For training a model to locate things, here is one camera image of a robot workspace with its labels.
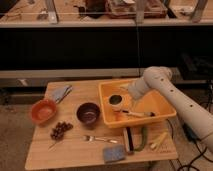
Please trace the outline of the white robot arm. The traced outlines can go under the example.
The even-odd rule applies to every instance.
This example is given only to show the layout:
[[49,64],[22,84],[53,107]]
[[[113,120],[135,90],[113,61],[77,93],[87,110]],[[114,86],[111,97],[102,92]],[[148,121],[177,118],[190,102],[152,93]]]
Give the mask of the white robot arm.
[[128,92],[134,100],[138,100],[148,91],[157,90],[213,153],[213,115],[177,89],[171,78],[172,71],[168,67],[148,67],[140,78],[128,85]]

